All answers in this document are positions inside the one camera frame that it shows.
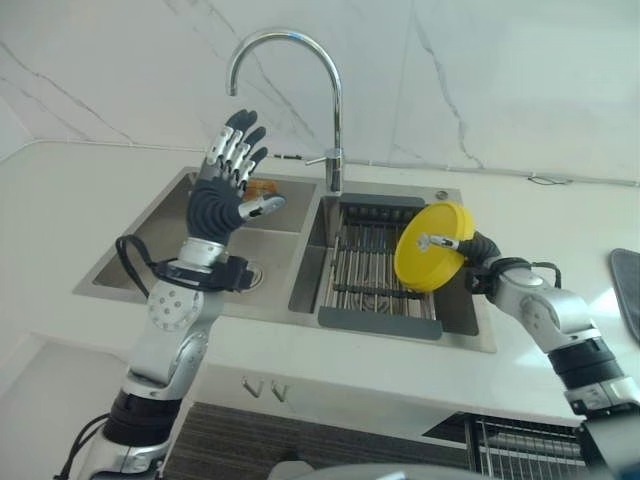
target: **marble wall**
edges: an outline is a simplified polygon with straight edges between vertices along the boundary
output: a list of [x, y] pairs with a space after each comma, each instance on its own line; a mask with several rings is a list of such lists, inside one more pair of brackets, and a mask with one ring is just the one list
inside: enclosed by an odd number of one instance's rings
[[640, 178], [636, 0], [3, 0], [0, 95], [37, 138], [204, 147], [255, 108], [272, 152], [332, 144], [331, 92], [298, 45], [265, 44], [225, 95], [240, 38], [288, 26], [344, 85], [349, 160]]
[[0, 162], [31, 140], [15, 112], [0, 98]]

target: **cabinet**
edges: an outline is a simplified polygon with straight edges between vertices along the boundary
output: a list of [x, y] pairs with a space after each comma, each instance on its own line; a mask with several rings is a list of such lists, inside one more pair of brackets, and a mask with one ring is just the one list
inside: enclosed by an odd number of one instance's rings
[[228, 366], [206, 365], [194, 400], [268, 415], [418, 438], [455, 413], [398, 395]]

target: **yellow plastic lid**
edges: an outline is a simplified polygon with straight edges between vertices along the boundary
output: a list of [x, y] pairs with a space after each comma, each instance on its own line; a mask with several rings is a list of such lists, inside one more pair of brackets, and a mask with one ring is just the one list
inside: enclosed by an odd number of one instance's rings
[[424, 208], [407, 225], [393, 258], [398, 279], [411, 290], [431, 292], [451, 280], [462, 267], [464, 257], [448, 248], [420, 246], [420, 237], [443, 235], [456, 240], [469, 240], [475, 227], [471, 213], [462, 205], [439, 202]]

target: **stainless steel sink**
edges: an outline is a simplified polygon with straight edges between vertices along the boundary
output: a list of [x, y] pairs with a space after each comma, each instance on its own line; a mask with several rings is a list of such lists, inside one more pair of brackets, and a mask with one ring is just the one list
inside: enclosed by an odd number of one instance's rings
[[[195, 172], [180, 172], [125, 232], [140, 236], [156, 259], [175, 256], [186, 239], [184, 215]], [[275, 182], [287, 206], [232, 234], [228, 251], [249, 260], [254, 285], [226, 294], [225, 315], [495, 351], [486, 301], [466, 292], [464, 272], [426, 295], [406, 290], [393, 274], [393, 249], [403, 225], [425, 203], [460, 201], [458, 191], [346, 182], [348, 193], [338, 197], [327, 195], [319, 179], [269, 175], [264, 180]], [[146, 266], [138, 259], [134, 264], [152, 286], [155, 279]], [[145, 301], [114, 248], [75, 293]]]

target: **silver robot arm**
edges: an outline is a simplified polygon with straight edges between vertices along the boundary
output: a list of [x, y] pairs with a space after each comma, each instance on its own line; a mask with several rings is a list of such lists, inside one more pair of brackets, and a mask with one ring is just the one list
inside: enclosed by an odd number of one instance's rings
[[[162, 467], [181, 401], [222, 311], [224, 291], [242, 290], [251, 280], [246, 260], [226, 254], [229, 237], [245, 221], [286, 203], [277, 194], [242, 203], [250, 175], [267, 154], [261, 148], [248, 156], [265, 135], [258, 127], [245, 137], [256, 119], [255, 112], [237, 112], [207, 152], [189, 199], [189, 238], [177, 259], [145, 260], [159, 278], [148, 295], [146, 327], [79, 480], [153, 479]], [[139, 239], [121, 239], [148, 257]], [[68, 472], [56, 478], [68, 478]]]
[[598, 478], [613, 478], [629, 469], [637, 474], [640, 388], [622, 372], [585, 301], [561, 289], [559, 282], [550, 285], [526, 260], [502, 258], [495, 243], [478, 232], [467, 241], [437, 235], [424, 240], [462, 253], [474, 267], [467, 288], [518, 320], [547, 354], [566, 387], [571, 409], [586, 417], [576, 436], [585, 462]]

